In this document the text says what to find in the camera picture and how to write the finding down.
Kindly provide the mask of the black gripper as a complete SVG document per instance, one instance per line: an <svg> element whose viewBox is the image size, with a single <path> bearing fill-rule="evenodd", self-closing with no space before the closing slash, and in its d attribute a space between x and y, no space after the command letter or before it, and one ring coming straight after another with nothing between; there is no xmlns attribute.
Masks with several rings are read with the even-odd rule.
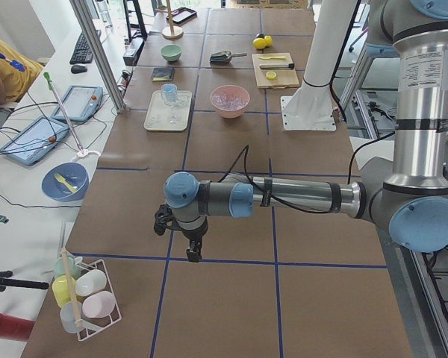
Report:
<svg viewBox="0 0 448 358"><path fill-rule="evenodd" d="M186 249L187 259L198 263L202 259L202 239L208 231L207 219L195 219L191 222L177 221L182 233L190 240Z"/></svg>

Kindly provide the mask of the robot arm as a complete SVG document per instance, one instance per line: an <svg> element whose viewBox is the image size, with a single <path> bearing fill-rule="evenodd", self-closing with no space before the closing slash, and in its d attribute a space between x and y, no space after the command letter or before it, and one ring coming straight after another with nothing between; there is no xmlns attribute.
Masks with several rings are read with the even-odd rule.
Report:
<svg viewBox="0 0 448 358"><path fill-rule="evenodd" d="M448 246L448 1L373 1L369 50L395 49L399 87L393 157L375 157L361 180L329 182L227 172L217 182L177 172L164 184L154 230L182 232L191 262L201 260L211 216L248 217L256 204L304 213L345 213L372 222L397 244L432 253Z"/></svg>

